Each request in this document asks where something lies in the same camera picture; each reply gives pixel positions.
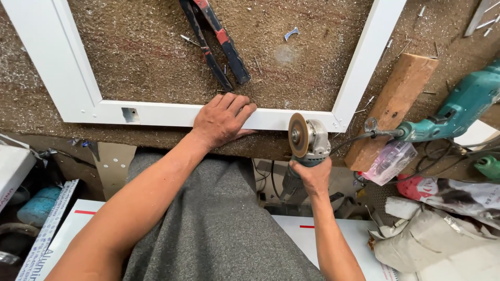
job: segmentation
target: hand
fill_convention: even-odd
[[[247,96],[231,92],[218,94],[201,108],[191,132],[197,134],[210,151],[255,133],[255,130],[242,129],[242,126],[256,110],[257,105],[250,103]]]
[[[332,170],[332,160],[327,157],[320,164],[308,168],[302,166],[299,162],[290,161],[290,167],[302,178],[305,191],[312,196],[329,196],[328,181],[330,171]]]

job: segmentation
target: workbench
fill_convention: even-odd
[[[236,93],[263,108],[331,110],[372,2],[211,0],[252,75]],[[448,95],[447,81],[453,87],[491,62],[500,50],[500,25],[486,37],[482,29],[462,38],[476,4],[409,0],[358,110],[372,96],[377,98],[405,45],[405,53],[415,55],[437,56],[436,46],[439,51],[439,66],[425,87],[436,94],[419,95],[405,117],[413,122],[439,108]],[[417,19],[424,5],[425,12]],[[177,1],[70,0],[69,6],[106,99],[203,105],[217,93],[218,83],[202,53],[180,37],[193,34]],[[499,12],[500,7],[492,9],[483,22]],[[300,34],[285,42],[283,36],[294,27]],[[63,122],[1,5],[0,62],[0,130],[157,148],[172,148],[189,132],[184,127]],[[355,115],[346,133],[330,135],[332,147],[358,134],[372,105]],[[481,120],[500,129],[499,117],[500,105],[493,105]],[[335,166],[345,165],[348,150],[346,146],[333,156]],[[213,152],[273,160],[291,155],[284,131],[260,131]],[[470,172],[461,164],[443,176],[467,179]]]

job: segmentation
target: gray fabric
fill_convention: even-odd
[[[136,155],[128,180],[161,157]],[[137,243],[123,280],[323,280],[254,190],[250,159],[204,159]]]

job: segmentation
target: rectangular hole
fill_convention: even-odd
[[[123,112],[123,117],[125,118],[125,122],[129,124],[140,124],[141,119],[139,119],[139,113],[136,108],[130,107],[122,107],[121,111]]]

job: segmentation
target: cutting disc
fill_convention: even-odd
[[[294,129],[298,132],[298,136],[295,136],[295,141],[292,140],[292,131]],[[290,142],[291,151],[298,158],[304,157],[308,152],[308,125],[300,113],[295,113],[290,118],[290,123],[288,124],[288,141]]]

